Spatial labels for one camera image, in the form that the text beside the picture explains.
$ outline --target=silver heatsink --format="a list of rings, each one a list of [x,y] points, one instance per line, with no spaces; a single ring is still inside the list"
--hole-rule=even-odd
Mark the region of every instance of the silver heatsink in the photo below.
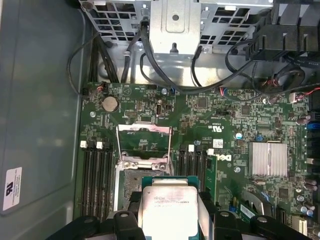
[[[252,176],[286,177],[287,144],[250,142],[249,174]]]

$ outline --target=ram slot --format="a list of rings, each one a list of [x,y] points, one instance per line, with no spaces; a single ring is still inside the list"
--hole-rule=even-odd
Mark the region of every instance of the ram slot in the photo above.
[[[90,155],[91,151],[90,150],[85,150],[84,151],[84,168],[83,168],[83,178],[82,178],[82,205],[81,205],[81,215],[82,216],[87,216],[89,214],[89,192],[90,189],[88,189],[88,179],[90,178]]]
[[[105,169],[105,152],[98,152],[97,163],[97,217],[102,219],[103,216],[103,194],[104,194],[104,170]]]

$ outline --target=gray metal panel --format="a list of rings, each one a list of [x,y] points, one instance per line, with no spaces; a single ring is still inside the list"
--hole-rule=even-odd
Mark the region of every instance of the gray metal panel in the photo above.
[[[66,63],[84,21],[64,0],[5,0],[1,17],[0,238],[40,240],[73,218],[78,100]],[[18,167],[19,204],[3,211],[6,172]]]

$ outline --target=chipset heatsink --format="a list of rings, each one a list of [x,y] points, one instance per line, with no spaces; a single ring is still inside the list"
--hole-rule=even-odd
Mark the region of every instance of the chipset heatsink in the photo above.
[[[287,177],[287,144],[250,142],[249,174],[251,176]]]

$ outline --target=motherboard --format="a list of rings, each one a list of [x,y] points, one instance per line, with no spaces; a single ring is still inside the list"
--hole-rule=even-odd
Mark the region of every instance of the motherboard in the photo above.
[[[95,94],[81,106],[74,218],[104,220],[128,209],[143,177],[197,176],[199,191],[243,220],[271,215],[295,229],[307,222],[315,188],[305,178],[307,98],[245,101],[256,93],[100,86],[88,84]]]

